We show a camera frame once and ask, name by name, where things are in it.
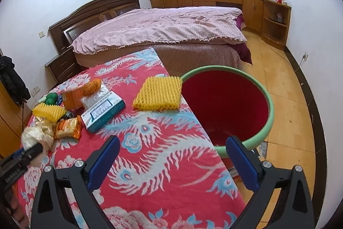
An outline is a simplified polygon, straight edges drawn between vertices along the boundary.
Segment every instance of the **metal bolt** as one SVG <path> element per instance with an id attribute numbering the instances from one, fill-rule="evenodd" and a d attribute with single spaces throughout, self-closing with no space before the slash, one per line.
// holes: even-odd
<path id="1" fill-rule="evenodd" d="M 269 161 L 264 161 L 264 162 L 262 162 L 262 165 L 264 166 L 264 167 L 266 167 L 266 168 L 270 168 L 271 166 L 272 166 L 272 164 L 269 162 Z"/>
<path id="2" fill-rule="evenodd" d="M 74 165 L 75 165 L 76 167 L 82 167 L 83 164 L 84 164 L 83 160 L 78 160 L 78 161 L 75 162 Z"/>
<path id="3" fill-rule="evenodd" d="M 300 165 L 296 165 L 295 166 L 295 170 L 298 171 L 298 172 L 301 172 L 302 171 L 302 167 Z"/>
<path id="4" fill-rule="evenodd" d="M 46 166 L 46 167 L 44 168 L 44 172 L 50 172 L 51 169 L 52 169 L 51 166 L 48 165 L 48 166 Z"/>

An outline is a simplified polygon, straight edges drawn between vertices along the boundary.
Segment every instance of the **wooden floor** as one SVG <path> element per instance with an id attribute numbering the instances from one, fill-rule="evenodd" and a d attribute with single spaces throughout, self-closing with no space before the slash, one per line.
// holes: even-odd
<path id="1" fill-rule="evenodd" d="M 310 115 L 298 79 L 283 51 L 266 44 L 260 37 L 243 32 L 251 50 L 253 66 L 244 63 L 243 70 L 261 82 L 270 93 L 275 107 L 275 119 L 268 142 L 266 159 L 275 167 L 289 168 L 301 165 L 313 194 L 315 174 L 314 139 Z M 237 183 L 247 203 L 252 191 Z M 257 228 L 267 225 L 280 191 L 272 199 Z"/>

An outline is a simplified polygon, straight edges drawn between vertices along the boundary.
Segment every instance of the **wooden headboard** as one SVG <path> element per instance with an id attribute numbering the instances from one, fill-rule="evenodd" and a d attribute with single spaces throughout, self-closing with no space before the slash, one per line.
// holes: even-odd
<path id="1" fill-rule="evenodd" d="M 93 0 L 49 27 L 49 32 L 62 54 L 81 33 L 137 8 L 140 8 L 139 0 Z"/>

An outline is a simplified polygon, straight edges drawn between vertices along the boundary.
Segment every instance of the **plastic bag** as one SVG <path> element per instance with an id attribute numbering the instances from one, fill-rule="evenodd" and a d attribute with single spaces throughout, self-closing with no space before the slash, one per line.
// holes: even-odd
<path id="1" fill-rule="evenodd" d="M 36 127 L 40 127 L 44 134 L 54 137 L 54 130 L 50 120 L 40 117 L 35 117 L 35 119 Z"/>
<path id="2" fill-rule="evenodd" d="M 90 96 L 85 96 L 81 98 L 83 107 L 85 107 L 85 109 L 88 110 L 90 107 L 92 107 L 95 103 L 97 103 L 100 99 L 102 99 L 108 93 L 109 93 L 108 88 L 104 85 L 103 82 L 101 82 L 101 87 L 96 93 L 93 93 Z"/>
<path id="3" fill-rule="evenodd" d="M 26 127 L 21 135 L 21 143 L 23 144 L 24 150 L 28 150 L 33 147 L 36 143 L 41 143 L 43 151 L 30 164 L 34 167 L 40 167 L 42 164 L 43 157 L 47 155 L 48 150 L 54 144 L 54 138 L 44 134 L 41 127 Z"/>

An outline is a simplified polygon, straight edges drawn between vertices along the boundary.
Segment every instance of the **nightstand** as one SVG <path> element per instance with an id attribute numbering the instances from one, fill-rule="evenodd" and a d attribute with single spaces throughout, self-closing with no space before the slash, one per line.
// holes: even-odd
<path id="1" fill-rule="evenodd" d="M 57 55 L 45 64 L 58 84 L 79 74 L 82 70 L 78 65 L 73 48 L 68 48 L 64 53 Z"/>

